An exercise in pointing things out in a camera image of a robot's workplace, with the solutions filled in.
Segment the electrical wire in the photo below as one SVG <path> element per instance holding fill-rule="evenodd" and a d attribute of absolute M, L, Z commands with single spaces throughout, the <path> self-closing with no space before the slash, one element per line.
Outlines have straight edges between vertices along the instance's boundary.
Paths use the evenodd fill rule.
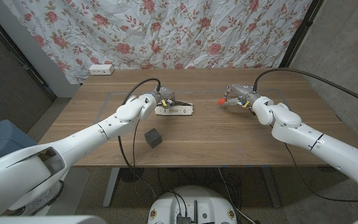
<path fill-rule="evenodd" d="M 292 155 L 291 150 L 288 148 L 288 146 L 287 146 L 286 143 L 284 143 L 284 145 L 285 145 L 286 149 L 288 150 L 288 152 L 289 152 L 290 155 L 291 155 L 292 161 L 293 161 L 293 163 L 295 164 L 296 171 L 298 172 L 298 174 L 299 174 L 299 176 L 301 177 L 303 183 L 306 185 L 306 187 L 309 189 L 309 191 L 310 191 L 311 193 L 313 193 L 313 194 L 314 194 L 315 196 L 317 196 L 317 197 L 321 197 L 321 198 L 323 198 L 323 199 L 330 200 L 330 201 L 333 201 L 333 202 L 354 202 L 354 203 L 358 203 L 358 200 L 344 200 L 344 199 L 328 198 L 328 197 L 321 196 L 321 195 L 317 194 L 316 192 L 314 192 L 314 191 L 309 187 L 309 185 L 306 183 L 306 181 L 305 181 L 305 179 L 303 178 L 301 172 L 299 171 L 298 165 L 296 164 L 295 159 L 293 158 L 293 155 Z"/>
<path fill-rule="evenodd" d="M 141 86 L 142 84 L 144 83 L 147 83 L 149 81 L 157 81 L 158 82 L 158 85 L 157 85 L 157 88 L 156 88 L 156 91 L 160 91 L 160 87 L 161 87 L 161 83 L 160 83 L 160 80 L 156 79 L 156 78 L 148 78 L 146 80 L 143 80 L 141 81 L 140 83 L 138 83 L 133 89 L 130 90 L 130 92 L 127 94 L 127 96 L 125 97 L 124 101 L 122 102 L 122 105 L 124 105 L 126 103 L 126 101 L 128 100 L 128 98 L 132 95 L 132 93 L 139 87 Z M 154 189 L 153 187 L 145 180 L 143 179 L 141 176 L 137 175 L 135 173 L 135 170 L 132 168 L 132 166 L 129 164 L 128 160 L 127 160 L 127 157 L 125 156 L 125 152 L 124 152 L 124 148 L 122 147 L 122 142 L 121 142 L 121 136 L 118 136 L 118 145 L 119 145 L 119 148 L 121 150 L 121 154 L 122 154 L 122 157 L 124 158 L 125 160 L 125 163 L 127 164 L 129 170 L 137 177 L 139 178 L 140 180 L 143 180 L 143 182 L 145 182 L 147 184 L 147 186 L 149 186 L 149 188 L 151 189 L 151 191 L 153 192 L 153 195 L 154 195 L 154 200 L 156 198 L 155 196 L 155 192 L 154 192 Z"/>
<path fill-rule="evenodd" d="M 234 209 L 237 210 L 244 218 L 248 219 L 248 221 L 250 221 L 252 224 L 255 224 L 255 222 L 252 221 L 252 219 L 250 219 L 248 216 L 244 215 L 238 208 L 236 208 L 236 206 L 234 206 L 233 201 L 231 200 L 230 192 L 229 192 L 229 189 L 227 187 L 226 181 L 224 180 L 224 177 L 222 175 L 221 168 L 218 167 L 218 170 L 219 170 L 219 173 L 221 174 L 224 186 L 226 187 L 227 194 L 229 195 L 230 202 L 231 202 L 232 206 L 234 207 Z"/>
<path fill-rule="evenodd" d="M 347 90 L 347 89 L 345 89 L 344 87 L 341 87 L 341 86 L 338 85 L 338 84 L 335 84 L 335 83 L 333 83 L 333 82 L 331 82 L 331 81 L 328 81 L 328 80 L 326 80 L 326 79 L 324 79 L 324 78 L 321 78 L 321 77 L 319 77 L 319 76 L 317 76 L 317 75 L 313 75 L 312 73 L 308 73 L 308 72 L 304 72 L 304 71 L 296 70 L 296 69 L 292 69 L 292 68 L 273 68 L 273 69 L 270 69 L 270 70 L 267 70 L 267 71 L 263 72 L 262 74 L 260 74 L 260 75 L 256 78 L 255 83 L 254 83 L 253 91 L 256 91 L 256 90 L 257 90 L 258 80 L 259 80 L 262 76 L 264 76 L 264 75 L 266 75 L 266 74 L 268 74 L 268 73 L 270 73 L 270 72 L 275 72 L 275 71 L 295 72 L 295 73 L 299 73 L 299 74 L 302 74 L 302 75 L 309 76 L 309 77 L 311 77 L 311 78 L 315 78 L 315 79 L 317 79 L 317 80 L 320 80 L 320 81 L 322 81 L 322 82 L 327 83 L 328 85 L 331 85 L 331 86 L 337 88 L 338 90 L 342 90 L 342 91 L 344 91 L 345 93 L 347 93 L 347 94 L 349 94 L 349 95 L 352 95 L 352 96 L 354 96 L 354 97 L 356 97 L 356 98 L 358 99 L 358 94 L 357 94 L 357 93 L 354 93 L 354 92 L 352 92 L 352 91 L 350 91 L 350 90 Z"/>
<path fill-rule="evenodd" d="M 179 203 L 178 197 L 177 197 L 176 194 L 174 194 L 174 196 L 175 196 L 175 198 L 177 198 L 177 202 L 178 202 L 178 205 L 179 205 L 179 214 L 180 214 L 180 216 L 181 216 L 180 203 Z"/>
<path fill-rule="evenodd" d="M 134 142 L 132 144 L 132 156 L 133 156 L 133 160 L 134 160 L 134 170 L 135 170 L 135 164 L 136 164 L 136 162 L 135 162 L 135 138 L 136 138 L 136 131 L 137 131 L 137 126 L 139 125 L 139 121 L 140 120 L 138 120 L 137 124 L 136 124 L 135 133 L 134 133 Z M 147 190 L 146 190 L 145 192 L 142 193 L 142 195 L 139 195 L 136 191 L 136 181 L 134 181 L 134 186 L 135 186 L 135 193 L 139 198 L 143 197 L 143 195 L 147 192 Z"/>
<path fill-rule="evenodd" d="M 161 186 L 161 189 L 162 189 L 162 193 L 164 194 L 165 193 L 165 190 L 164 190 L 164 187 L 161 183 L 161 178 L 160 178 L 160 169 L 161 168 L 158 168 L 158 171 L 157 171 L 157 175 L 158 175 L 158 182 L 160 182 L 160 186 Z"/>
<path fill-rule="evenodd" d="M 180 180 L 180 174 L 182 173 L 182 175 L 190 182 L 190 184 L 198 184 L 200 182 L 200 180 L 196 180 L 197 179 L 197 173 L 194 173 L 195 176 L 193 175 L 193 177 L 189 177 L 186 172 L 185 169 L 179 169 L 177 174 L 178 174 L 178 181 L 179 184 L 181 183 Z M 219 172 L 216 169 L 213 168 L 205 168 L 205 178 L 202 181 L 202 186 L 204 187 L 208 187 L 211 188 L 213 187 L 213 185 L 215 183 L 221 183 L 224 184 L 224 182 L 222 181 L 221 176 L 219 175 Z M 241 208 L 242 207 L 242 183 L 241 183 L 241 178 L 233 173 L 229 173 L 229 178 L 225 179 L 226 181 L 226 185 L 229 188 L 230 194 L 232 196 L 232 200 L 233 203 L 235 204 L 236 208 Z M 236 217 L 239 217 L 237 219 L 237 223 L 241 224 L 241 218 L 242 215 L 239 214 L 239 212 L 237 212 L 235 210 L 236 213 Z"/>
<path fill-rule="evenodd" d="M 177 196 L 180 197 L 180 199 L 183 201 L 183 204 L 185 205 L 185 217 L 187 217 L 187 206 L 186 206 L 186 202 L 185 202 L 185 200 L 183 199 L 183 197 L 181 197 L 180 194 L 174 192 L 173 190 L 169 190 L 169 191 L 167 191 L 167 192 L 173 193 L 173 194 L 175 194 L 175 195 L 177 195 Z"/>

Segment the table top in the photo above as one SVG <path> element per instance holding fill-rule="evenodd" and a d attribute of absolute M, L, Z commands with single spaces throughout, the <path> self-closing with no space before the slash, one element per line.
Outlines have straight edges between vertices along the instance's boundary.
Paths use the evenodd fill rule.
<path fill-rule="evenodd" d="M 253 85 L 264 68 L 116 70 L 108 76 L 90 76 L 71 99 L 40 144 L 57 141 L 102 121 L 115 113 L 127 92 L 146 78 L 158 78 L 176 92 L 177 100 L 194 104 L 191 116 L 151 114 L 141 121 L 135 139 L 137 167 L 247 167 L 294 166 L 284 143 L 272 137 L 270 126 L 241 106 L 217 104 L 230 84 Z M 152 91 L 156 82 L 137 89 Z M 358 148 L 358 139 L 332 109 L 296 73 L 272 72 L 259 80 L 258 92 L 277 103 L 286 103 L 302 122 Z M 144 133 L 155 128 L 163 142 L 152 149 Z M 124 152 L 132 164 L 134 133 L 122 136 Z M 289 146 L 299 166 L 321 166 L 309 151 Z M 125 167 L 117 138 L 88 154 L 76 166 Z"/>

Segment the gray wall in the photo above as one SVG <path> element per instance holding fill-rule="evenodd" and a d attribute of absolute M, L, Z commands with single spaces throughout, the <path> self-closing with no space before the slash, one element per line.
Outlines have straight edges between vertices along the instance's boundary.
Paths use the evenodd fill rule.
<path fill-rule="evenodd" d="M 48 55 L 38 46 L 27 29 L 19 23 L 2 0 L 0 0 L 0 24 L 49 84 L 56 96 L 73 97 L 80 85 L 73 85 L 67 81 L 56 63 L 49 59 Z"/>
<path fill-rule="evenodd" d="M 358 94 L 358 1 L 325 0 L 290 67 Z M 317 80 L 308 81 L 358 137 L 358 100 Z"/>

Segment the black cube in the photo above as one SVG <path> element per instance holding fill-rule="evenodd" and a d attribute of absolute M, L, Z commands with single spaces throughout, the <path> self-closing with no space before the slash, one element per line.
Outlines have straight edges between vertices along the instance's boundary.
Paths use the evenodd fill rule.
<path fill-rule="evenodd" d="M 147 143 L 152 147 L 152 149 L 154 149 L 162 142 L 161 134 L 158 133 L 155 128 L 145 133 L 144 137 L 146 138 Z"/>

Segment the white box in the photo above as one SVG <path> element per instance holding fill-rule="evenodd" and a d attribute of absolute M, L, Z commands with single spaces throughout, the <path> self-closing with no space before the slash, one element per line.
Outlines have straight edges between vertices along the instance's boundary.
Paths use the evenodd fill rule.
<path fill-rule="evenodd" d="M 112 65 L 92 65 L 89 68 L 91 75 L 111 75 L 113 71 Z"/>

